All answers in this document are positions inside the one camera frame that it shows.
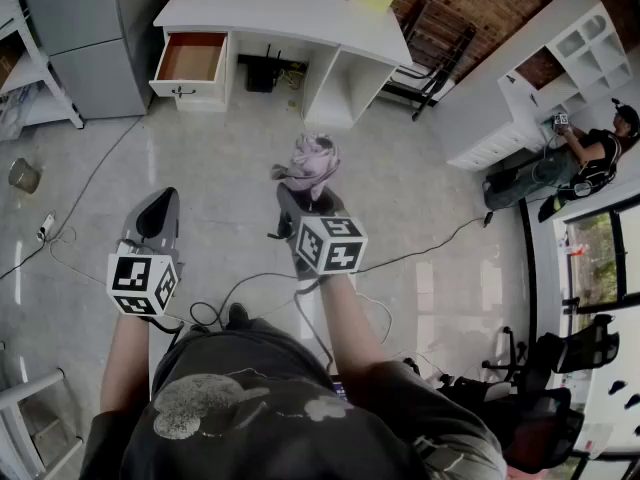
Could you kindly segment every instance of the fiducial marker cube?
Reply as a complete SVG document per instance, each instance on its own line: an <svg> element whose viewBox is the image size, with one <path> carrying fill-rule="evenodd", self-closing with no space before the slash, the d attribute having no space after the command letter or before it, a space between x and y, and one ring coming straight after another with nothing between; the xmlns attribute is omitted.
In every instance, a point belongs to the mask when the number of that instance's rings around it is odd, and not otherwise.
<svg viewBox="0 0 640 480"><path fill-rule="evenodd" d="M107 294L125 315L164 315L177 284L169 255L109 255Z"/></svg>
<svg viewBox="0 0 640 480"><path fill-rule="evenodd" d="M317 274L353 273L360 267L368 241L358 219L302 217L296 253Z"/></svg>

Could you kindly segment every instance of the seated man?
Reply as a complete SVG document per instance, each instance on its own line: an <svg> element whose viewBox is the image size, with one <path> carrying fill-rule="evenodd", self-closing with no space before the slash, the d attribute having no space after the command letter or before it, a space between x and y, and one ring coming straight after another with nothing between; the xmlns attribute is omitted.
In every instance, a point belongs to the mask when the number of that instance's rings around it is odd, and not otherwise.
<svg viewBox="0 0 640 480"><path fill-rule="evenodd" d="M505 208L541 188L558 188L574 179L588 180L591 173L615 169L620 156L638 141L637 112L628 105L619 106L613 127L613 133L591 130L588 134L572 126L558 129L566 146L547 149L542 158L489 176L485 204L490 210Z"/></svg>
<svg viewBox="0 0 640 480"><path fill-rule="evenodd" d="M120 315L81 479L504 480L495 436L409 366L388 361L346 275L323 278L349 402L316 358L232 305L193 330L148 390L148 323Z"/></svg>

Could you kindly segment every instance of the open drawer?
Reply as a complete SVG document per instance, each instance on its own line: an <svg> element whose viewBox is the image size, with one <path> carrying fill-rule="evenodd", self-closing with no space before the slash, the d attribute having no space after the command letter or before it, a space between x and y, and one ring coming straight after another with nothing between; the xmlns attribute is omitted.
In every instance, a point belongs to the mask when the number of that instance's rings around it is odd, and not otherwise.
<svg viewBox="0 0 640 480"><path fill-rule="evenodd" d="M158 96L224 100L227 34L169 35L156 76Z"/></svg>

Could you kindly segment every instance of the floor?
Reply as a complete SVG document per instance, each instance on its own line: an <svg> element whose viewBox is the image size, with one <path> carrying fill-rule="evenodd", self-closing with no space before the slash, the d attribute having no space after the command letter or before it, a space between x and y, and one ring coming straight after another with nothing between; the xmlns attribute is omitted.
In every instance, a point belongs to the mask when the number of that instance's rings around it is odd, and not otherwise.
<svg viewBox="0 0 640 480"><path fill-rule="evenodd" d="M288 160L304 131L300 94L280 87L272 95L247 93L242 86L240 80L235 84L226 116L178 113L173 101L156 99L93 178L68 222L76 240L55 243L56 256L103 281L125 215L152 191L174 186L181 198L179 250L186 266L169 315L189 319L195 301L219 305L250 274L291 273L287 246L266 236L279 214L269 169ZM406 108L377 99L352 130L333 134L343 156L331 186L369 235L363 267L437 245L486 212L481 177L443 162L428 119L427 111L414 123ZM91 171L135 120L95 120L80 131L69 122L53 123L0 143L0 179L6 180L21 156L43 173L31 196L0 184L0 271L38 247L36 230L50 210L60 224ZM73 232L63 238L71 242ZM358 275L356 288L393 315L384 343L389 357L416 357L424 377L437 373L429 361L475 378L481 360L495 355L501 326L513 327L517 337L527 332L524 258L521 223L509 209L486 229L473 223L441 249ZM292 280L266 277L246 283L232 299L320 354L291 303L294 289ZM361 300L382 340L387 313ZM308 304L327 339L320 307ZM51 388L47 403L69 433L86 438L117 316L104 286L44 250L0 282L0 308L0 340L7 344L0 354L9 382L61 367L65 383ZM210 317L204 311L196 316ZM154 330L154 363L167 344L167 336ZM57 478L77 478L80 459Z"/></svg>

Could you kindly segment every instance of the refrigerator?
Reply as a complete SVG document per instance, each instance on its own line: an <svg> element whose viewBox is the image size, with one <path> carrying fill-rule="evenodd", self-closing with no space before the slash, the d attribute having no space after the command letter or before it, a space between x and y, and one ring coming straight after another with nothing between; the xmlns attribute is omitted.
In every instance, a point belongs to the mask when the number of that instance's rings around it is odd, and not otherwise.
<svg viewBox="0 0 640 480"><path fill-rule="evenodd" d="M84 119L145 114L162 52L160 0L25 0L44 51Z"/></svg>

